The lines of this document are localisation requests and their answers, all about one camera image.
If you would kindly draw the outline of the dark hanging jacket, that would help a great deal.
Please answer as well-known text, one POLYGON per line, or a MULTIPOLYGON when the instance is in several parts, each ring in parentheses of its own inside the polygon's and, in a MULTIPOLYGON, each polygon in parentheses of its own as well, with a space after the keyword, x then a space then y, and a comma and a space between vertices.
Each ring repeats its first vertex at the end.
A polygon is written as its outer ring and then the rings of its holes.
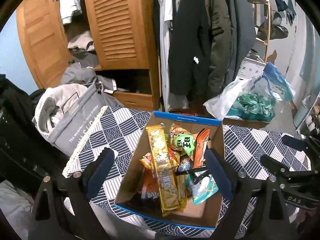
POLYGON ((170 92, 202 96, 207 91, 210 44, 204 0, 181 0, 169 49, 170 92))

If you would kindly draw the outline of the long gold snack package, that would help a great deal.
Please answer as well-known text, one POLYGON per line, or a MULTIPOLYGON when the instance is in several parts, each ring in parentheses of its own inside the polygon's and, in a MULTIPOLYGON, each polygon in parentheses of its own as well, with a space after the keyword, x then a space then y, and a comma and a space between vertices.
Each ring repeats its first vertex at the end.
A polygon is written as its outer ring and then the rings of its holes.
POLYGON ((159 188, 162 216, 166 217, 179 208, 173 164, 162 126, 148 126, 146 131, 159 188))

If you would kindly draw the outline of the light blue snack bag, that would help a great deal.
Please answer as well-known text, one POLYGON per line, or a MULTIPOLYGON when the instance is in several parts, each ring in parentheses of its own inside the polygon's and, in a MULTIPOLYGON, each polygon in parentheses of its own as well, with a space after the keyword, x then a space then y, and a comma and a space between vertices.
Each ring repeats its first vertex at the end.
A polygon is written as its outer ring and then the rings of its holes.
POLYGON ((192 196, 193 204, 199 205, 216 194, 219 190, 212 174, 204 165, 193 168, 193 163, 185 159, 185 171, 176 172, 177 175, 185 175, 185 187, 192 196))

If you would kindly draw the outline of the green peanut snack bag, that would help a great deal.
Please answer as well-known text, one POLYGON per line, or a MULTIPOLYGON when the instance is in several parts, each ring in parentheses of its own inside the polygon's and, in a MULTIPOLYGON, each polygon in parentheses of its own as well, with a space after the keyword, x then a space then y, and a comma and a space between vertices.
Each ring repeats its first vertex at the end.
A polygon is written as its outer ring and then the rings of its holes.
POLYGON ((156 174, 155 174, 154 166, 153 166, 153 161, 152 161, 152 155, 150 152, 143 155, 142 158, 139 159, 139 162, 144 166, 145 169, 151 171, 153 178, 156 178, 156 174))

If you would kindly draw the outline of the orange stick snack bag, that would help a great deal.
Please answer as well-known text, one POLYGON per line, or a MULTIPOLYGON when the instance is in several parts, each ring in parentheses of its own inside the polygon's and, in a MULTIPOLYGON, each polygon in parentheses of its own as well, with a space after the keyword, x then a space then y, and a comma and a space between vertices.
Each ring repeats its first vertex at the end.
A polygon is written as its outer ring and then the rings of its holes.
POLYGON ((210 129, 201 130, 195 141, 195 151, 193 153, 193 168, 201 167, 204 163, 204 154, 209 141, 210 129))

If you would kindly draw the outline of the long gold cracker package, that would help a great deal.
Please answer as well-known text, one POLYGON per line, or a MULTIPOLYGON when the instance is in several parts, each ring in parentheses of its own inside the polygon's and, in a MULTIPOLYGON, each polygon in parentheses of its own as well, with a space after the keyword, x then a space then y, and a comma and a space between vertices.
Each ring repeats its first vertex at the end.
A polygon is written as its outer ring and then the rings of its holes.
MULTIPOLYGON (((176 172, 185 171, 186 162, 184 160, 186 158, 187 158, 186 154, 180 156, 180 164, 176 168, 176 172)), ((176 179, 177 179, 177 189, 178 189, 178 202, 180 206, 178 208, 178 211, 182 212, 187 205, 187 190, 185 187, 185 175, 176 175, 176 179)))

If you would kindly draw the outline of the metal shoe rack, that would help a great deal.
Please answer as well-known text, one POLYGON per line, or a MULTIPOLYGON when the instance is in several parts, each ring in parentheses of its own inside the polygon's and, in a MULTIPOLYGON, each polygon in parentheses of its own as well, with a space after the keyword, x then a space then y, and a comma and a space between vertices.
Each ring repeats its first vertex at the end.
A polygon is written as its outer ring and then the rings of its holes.
POLYGON ((298 134, 310 133, 316 127, 317 111, 315 107, 317 104, 319 104, 319 93, 317 95, 311 93, 302 100, 302 104, 293 119, 298 134))

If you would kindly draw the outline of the wooden louvered wardrobe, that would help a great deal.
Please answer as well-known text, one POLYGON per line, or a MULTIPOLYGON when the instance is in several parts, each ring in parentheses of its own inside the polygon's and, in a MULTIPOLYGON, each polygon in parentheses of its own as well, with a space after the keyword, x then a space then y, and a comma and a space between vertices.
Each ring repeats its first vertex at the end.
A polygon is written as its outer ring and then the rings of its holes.
POLYGON ((20 45, 39 88, 55 87, 80 51, 114 79, 126 107, 161 106, 152 0, 23 0, 16 10, 20 45))

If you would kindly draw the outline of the navy white patterned tablecloth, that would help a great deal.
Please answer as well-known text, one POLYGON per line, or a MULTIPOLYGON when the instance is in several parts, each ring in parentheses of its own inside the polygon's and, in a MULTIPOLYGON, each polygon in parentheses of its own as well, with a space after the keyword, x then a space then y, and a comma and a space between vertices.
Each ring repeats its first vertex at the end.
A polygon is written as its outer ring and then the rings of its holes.
POLYGON ((63 175, 82 172, 105 148, 113 165, 90 202, 130 225, 175 237, 207 238, 229 201, 212 160, 222 158, 246 177, 268 181, 260 161, 270 156, 290 172, 309 171, 303 150, 283 133, 224 125, 219 120, 104 106, 78 142, 63 175))

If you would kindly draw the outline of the grey fabric storage bag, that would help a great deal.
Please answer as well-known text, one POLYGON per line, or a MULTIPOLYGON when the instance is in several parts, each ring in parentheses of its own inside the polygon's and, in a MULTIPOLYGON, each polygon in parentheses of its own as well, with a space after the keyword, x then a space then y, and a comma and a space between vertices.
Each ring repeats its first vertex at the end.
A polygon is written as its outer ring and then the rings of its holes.
POLYGON ((123 104, 105 93, 100 82, 59 85, 45 90, 32 122, 44 139, 70 157, 104 106, 123 104))

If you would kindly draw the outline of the blue white plastic bag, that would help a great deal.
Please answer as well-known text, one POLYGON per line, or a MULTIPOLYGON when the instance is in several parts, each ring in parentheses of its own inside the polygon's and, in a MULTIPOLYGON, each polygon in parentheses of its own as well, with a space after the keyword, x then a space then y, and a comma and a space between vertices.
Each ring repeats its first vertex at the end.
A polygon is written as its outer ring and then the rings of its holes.
POLYGON ((266 64, 260 76, 251 79, 249 91, 285 102, 292 101, 296 94, 285 77, 271 62, 266 64))

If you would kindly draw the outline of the orange green rice cracker bag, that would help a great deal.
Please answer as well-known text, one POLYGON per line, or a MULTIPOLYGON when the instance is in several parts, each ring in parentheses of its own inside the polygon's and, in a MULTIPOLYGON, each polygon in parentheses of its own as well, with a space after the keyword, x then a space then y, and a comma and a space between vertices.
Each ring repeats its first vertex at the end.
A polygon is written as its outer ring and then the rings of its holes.
POLYGON ((195 137, 181 126, 172 124, 169 130, 169 147, 192 158, 195 151, 195 137))

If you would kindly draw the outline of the olive hanging coat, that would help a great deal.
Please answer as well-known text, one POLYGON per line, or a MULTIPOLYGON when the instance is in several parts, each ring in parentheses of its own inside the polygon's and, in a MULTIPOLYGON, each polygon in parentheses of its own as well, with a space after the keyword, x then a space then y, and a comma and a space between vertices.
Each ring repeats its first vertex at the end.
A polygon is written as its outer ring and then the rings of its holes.
POLYGON ((210 59, 208 98, 218 96, 232 57, 233 38, 228 5, 225 0, 204 0, 209 25, 210 59))

